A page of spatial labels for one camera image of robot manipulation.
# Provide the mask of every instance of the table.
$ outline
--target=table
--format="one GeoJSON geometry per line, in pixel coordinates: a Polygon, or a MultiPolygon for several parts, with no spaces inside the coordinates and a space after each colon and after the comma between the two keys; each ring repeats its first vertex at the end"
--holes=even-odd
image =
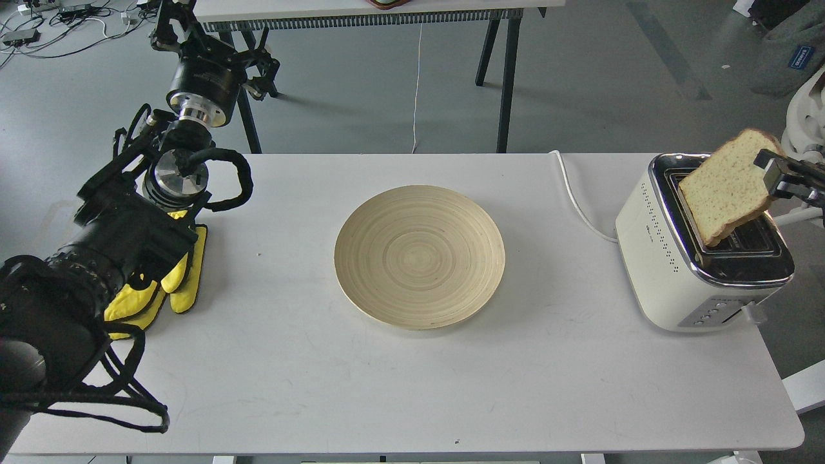
{"type": "MultiPolygon", "coordinates": [[[[538,7],[542,16],[547,7],[564,5],[565,0],[414,0],[382,11],[365,0],[247,0],[224,2],[200,0],[196,14],[210,32],[218,32],[220,39],[232,44],[232,31],[241,31],[249,48],[255,44],[252,31],[270,29],[303,29],[318,27],[385,26],[393,24],[420,24],[424,22],[489,21],[487,35],[478,62],[475,84],[483,86],[487,67],[493,52],[499,22],[508,20],[507,43],[504,54],[502,103],[499,112],[496,152],[507,151],[512,105],[513,82],[516,73],[521,18],[526,7],[538,7]]],[[[241,93],[238,109],[252,153],[261,153],[255,123],[247,96],[241,93]]]]}
{"type": "MultiPolygon", "coordinates": [[[[565,157],[583,210],[610,233],[653,155],[565,157]]],[[[148,332],[137,378],[169,405],[169,432],[38,414],[12,453],[625,452],[802,442],[757,328],[685,335],[650,324],[618,247],[578,219],[550,155],[249,160],[252,200],[200,216],[210,237],[196,307],[164,310],[148,332]],[[427,332],[363,315],[332,265],[353,210],[417,183],[474,199],[507,250],[490,302],[462,324],[427,332]]],[[[221,165],[210,177],[218,196],[232,178],[221,165]]]]}

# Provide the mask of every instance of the white toaster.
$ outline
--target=white toaster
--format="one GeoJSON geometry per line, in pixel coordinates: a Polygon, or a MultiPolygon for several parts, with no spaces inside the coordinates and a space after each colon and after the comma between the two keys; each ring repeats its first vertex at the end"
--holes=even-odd
{"type": "Polygon", "coordinates": [[[679,182],[706,154],[660,154],[616,218],[622,258],[636,299],[655,325],[708,332],[741,319],[792,278],[794,260],[767,214],[705,247],[679,182]]]}

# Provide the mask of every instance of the bamboo plate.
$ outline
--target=bamboo plate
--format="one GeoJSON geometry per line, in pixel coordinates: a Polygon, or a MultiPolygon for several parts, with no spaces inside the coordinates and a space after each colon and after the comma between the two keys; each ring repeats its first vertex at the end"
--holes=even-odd
{"type": "Polygon", "coordinates": [[[405,329],[435,329],[475,314],[504,273],[504,243],[472,200],[442,187],[380,193],[346,220],[335,272],[366,314],[405,329]]]}

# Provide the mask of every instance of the concrete floor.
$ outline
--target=concrete floor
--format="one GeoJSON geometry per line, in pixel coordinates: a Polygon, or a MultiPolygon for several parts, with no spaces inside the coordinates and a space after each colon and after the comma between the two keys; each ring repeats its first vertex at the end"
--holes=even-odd
{"type": "MultiPolygon", "coordinates": [[[[111,3],[120,8],[128,4],[111,3]]],[[[568,0],[545,19],[536,10],[526,12],[509,151],[711,151],[748,126],[780,135],[790,97],[771,99],[748,90],[745,81],[761,32],[731,11],[732,5],[716,0],[568,0]],[[665,36],[651,34],[651,18],[665,36]],[[671,47],[662,47],[663,40],[671,47]],[[674,68],[674,59],[687,64],[687,70],[674,68]],[[697,85],[706,92],[697,92],[697,85]]],[[[13,8],[0,2],[0,18],[5,20],[13,8]]],[[[109,34],[122,30],[119,18],[106,22],[109,34]]],[[[9,25],[18,23],[13,19],[9,25]]],[[[0,69],[0,192],[4,205],[14,205],[0,210],[0,225],[16,224],[0,226],[0,256],[51,254],[60,237],[30,238],[22,232],[38,229],[54,198],[73,196],[74,192],[55,192],[50,179],[71,176],[80,185],[105,163],[113,130],[128,125],[140,104],[165,107],[177,57],[149,48],[150,26],[66,58],[14,56],[0,69]]],[[[48,26],[41,29],[45,40],[59,33],[48,26]]],[[[473,80],[485,30],[484,23],[476,22],[271,32],[272,53],[282,63],[277,84],[284,95],[253,102],[264,152],[409,152],[419,33],[417,152],[493,151],[504,28],[487,84],[478,88],[473,80]]],[[[101,25],[90,22],[48,51],[75,50],[100,34],[101,25]]],[[[213,136],[219,146],[248,150],[238,115],[213,136]]],[[[820,264],[825,234],[807,223],[783,232],[796,257],[798,275],[772,301],[763,335],[780,374],[787,376],[825,358],[825,271],[820,264]]],[[[825,462],[825,414],[812,411],[802,420],[805,444],[788,452],[764,452],[764,462],[825,462]]],[[[607,462],[694,464],[723,454],[620,454],[608,455],[607,462]]],[[[357,458],[377,461],[377,456],[357,458]]],[[[578,455],[572,454],[513,458],[535,458],[544,464],[578,462],[578,455]]],[[[6,463],[90,459],[9,457],[6,463]]],[[[97,457],[94,462],[123,462],[123,457],[97,457]]],[[[210,458],[134,459],[135,464],[156,462],[194,464],[210,458]]]]}

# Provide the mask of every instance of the toast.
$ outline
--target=toast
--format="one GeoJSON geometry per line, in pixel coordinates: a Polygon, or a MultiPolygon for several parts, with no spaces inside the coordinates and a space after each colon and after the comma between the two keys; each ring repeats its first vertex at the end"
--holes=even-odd
{"type": "Polygon", "coordinates": [[[763,180],[765,171],[753,164],[761,149],[785,156],[772,135],[745,129],[679,183],[706,246],[718,245],[771,205],[773,197],[763,180]]]}

